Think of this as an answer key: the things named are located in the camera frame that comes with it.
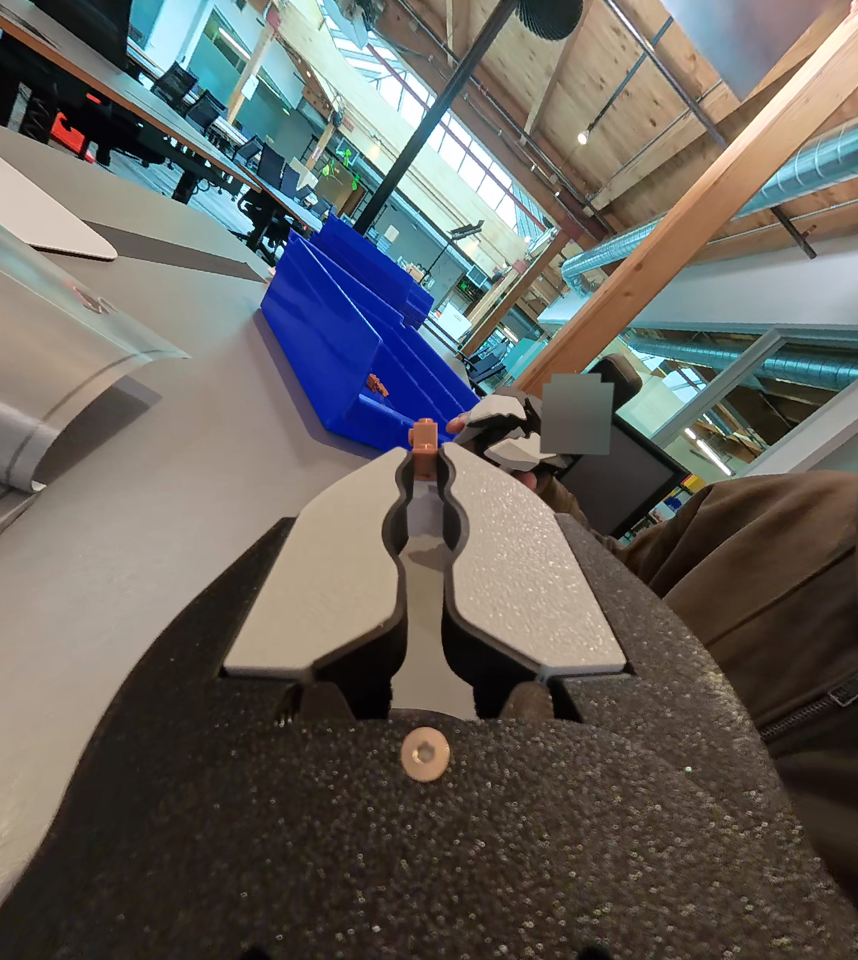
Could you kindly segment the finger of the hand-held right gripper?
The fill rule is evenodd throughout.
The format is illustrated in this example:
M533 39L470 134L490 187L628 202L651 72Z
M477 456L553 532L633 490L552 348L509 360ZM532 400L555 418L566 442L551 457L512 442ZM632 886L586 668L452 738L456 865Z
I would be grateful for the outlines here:
M543 462L542 437L513 432L487 447L485 459L504 472L532 472Z
M527 424L524 400L515 394L490 394L466 414L466 429L480 433L511 433L524 429Z

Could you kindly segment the black screen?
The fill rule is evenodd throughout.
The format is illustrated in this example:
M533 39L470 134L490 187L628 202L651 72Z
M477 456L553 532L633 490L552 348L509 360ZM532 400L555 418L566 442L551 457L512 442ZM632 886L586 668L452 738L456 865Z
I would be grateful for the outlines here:
M557 477L576 498L589 527L620 538L690 474L650 438L613 414L608 453L572 457Z

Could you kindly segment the green neon sign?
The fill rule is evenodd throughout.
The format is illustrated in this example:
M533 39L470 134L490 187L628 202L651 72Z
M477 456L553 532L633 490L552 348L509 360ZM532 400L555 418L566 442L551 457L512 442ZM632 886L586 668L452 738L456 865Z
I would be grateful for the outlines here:
M360 174L356 169L358 157L358 152L347 146L327 150L319 174L324 180L333 180L342 186L348 186L352 192L360 183Z

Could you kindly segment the silver ventilation duct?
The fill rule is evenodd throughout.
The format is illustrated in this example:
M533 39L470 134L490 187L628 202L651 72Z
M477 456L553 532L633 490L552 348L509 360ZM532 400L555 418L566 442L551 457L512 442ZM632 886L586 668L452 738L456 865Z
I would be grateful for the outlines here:
M858 178L858 116L802 145L733 215L742 219L771 210L825 188ZM567 258L561 276L575 292L587 295L588 272L627 258L662 222L656 218L612 236L597 246Z

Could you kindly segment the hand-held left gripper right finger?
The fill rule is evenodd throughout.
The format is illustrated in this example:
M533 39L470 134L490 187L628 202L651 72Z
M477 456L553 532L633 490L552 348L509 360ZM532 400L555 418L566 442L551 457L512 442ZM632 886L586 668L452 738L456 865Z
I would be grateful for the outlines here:
M454 442L439 450L443 649L463 679L621 673L627 658L542 499Z

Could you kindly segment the grey desk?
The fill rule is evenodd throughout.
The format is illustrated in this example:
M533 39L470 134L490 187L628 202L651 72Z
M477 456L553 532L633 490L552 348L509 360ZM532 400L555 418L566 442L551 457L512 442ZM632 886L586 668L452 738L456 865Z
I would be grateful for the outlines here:
M87 742L163 629L282 517L375 455L321 426L258 311L267 268L215 218L0 126L0 155L93 227L59 263L189 359L142 367L0 535L0 903Z

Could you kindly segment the black office chair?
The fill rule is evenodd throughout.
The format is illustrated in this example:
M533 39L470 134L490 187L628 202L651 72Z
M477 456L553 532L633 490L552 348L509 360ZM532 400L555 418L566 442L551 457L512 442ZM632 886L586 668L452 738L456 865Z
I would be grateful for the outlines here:
M271 147L265 146L256 171L257 178L264 186L278 189L285 166L284 158ZM290 222L287 220L287 210L271 194L249 188L238 199L237 208L252 223L253 229L245 245L253 252L261 249L264 240L274 251L288 238Z

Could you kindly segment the long wooden-edged table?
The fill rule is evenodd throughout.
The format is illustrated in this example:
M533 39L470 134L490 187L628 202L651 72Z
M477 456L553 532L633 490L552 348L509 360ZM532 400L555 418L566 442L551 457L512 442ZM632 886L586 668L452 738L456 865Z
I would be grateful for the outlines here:
M304 234L318 232L322 221L297 201L265 184L253 171L234 162L192 123L159 99L125 70L107 60L31 2L0 2L0 29L39 54L47 62L66 71L88 90L99 91L109 100L141 118L145 127L156 130L148 146L183 169L186 185L173 193L188 202L191 187L200 179L227 186L234 179L254 191L275 197L291 216L301 222Z

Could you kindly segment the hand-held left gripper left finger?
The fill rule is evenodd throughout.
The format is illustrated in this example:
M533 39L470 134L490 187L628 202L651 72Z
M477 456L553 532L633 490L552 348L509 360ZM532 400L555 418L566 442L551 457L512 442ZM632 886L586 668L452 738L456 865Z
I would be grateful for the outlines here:
M327 487L300 512L223 662L230 676L308 679L404 620L399 553L409 493L401 447Z

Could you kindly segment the black tripod stand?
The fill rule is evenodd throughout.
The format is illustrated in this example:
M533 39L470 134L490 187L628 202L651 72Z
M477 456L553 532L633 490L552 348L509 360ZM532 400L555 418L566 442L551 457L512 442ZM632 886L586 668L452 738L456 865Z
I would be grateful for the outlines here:
M467 224L460 225L454 228L452 231L450 231L445 241L445 245L442 247L442 250L439 252L439 254L435 258L435 260L432 262L430 267L425 271L425 274L423 276L423 281L428 282L436 265L439 263L442 257L448 252L450 247L454 247L462 239L470 238L477 234L481 234L481 232L483 231L484 223L485 223L484 220L480 220L479 222L475 222L475 223L467 223Z

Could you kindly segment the blue plastic bin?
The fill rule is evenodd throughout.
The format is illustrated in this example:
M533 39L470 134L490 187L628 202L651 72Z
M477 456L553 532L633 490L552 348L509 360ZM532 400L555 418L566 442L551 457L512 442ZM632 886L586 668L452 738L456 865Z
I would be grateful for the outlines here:
M406 326L418 329L425 323L432 295L347 222L329 217L312 236L311 245L399 312Z
M479 400L418 328L295 230L262 313L322 426L379 451L406 447L414 422L439 438ZM366 388L375 374L388 390Z

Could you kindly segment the black round ceiling disc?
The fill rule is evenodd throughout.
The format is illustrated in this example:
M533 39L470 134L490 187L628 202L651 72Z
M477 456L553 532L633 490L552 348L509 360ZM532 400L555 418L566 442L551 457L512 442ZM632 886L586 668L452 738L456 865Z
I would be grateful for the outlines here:
M517 16L532 35L549 42L568 39L578 28L584 13L584 2L519 1Z

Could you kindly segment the open instruction booklet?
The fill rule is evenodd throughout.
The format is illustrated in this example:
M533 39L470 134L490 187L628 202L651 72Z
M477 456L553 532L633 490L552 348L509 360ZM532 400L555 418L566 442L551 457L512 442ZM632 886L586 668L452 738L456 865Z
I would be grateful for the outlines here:
M0 535L159 399L120 380L187 357L0 225Z

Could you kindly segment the orange brick with side stud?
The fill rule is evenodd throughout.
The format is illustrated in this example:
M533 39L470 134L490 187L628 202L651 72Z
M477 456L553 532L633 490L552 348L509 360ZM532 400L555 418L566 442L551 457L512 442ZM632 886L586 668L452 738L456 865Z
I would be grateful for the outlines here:
M438 475L439 430L435 420L422 417L409 431L413 479L436 482Z

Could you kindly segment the brown jacket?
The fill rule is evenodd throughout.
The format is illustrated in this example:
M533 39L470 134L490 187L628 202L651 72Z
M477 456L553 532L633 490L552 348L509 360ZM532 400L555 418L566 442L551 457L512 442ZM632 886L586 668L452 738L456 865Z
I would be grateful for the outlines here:
M734 688L858 912L858 478L810 471L710 486L696 521L708 555L665 597L651 591Z

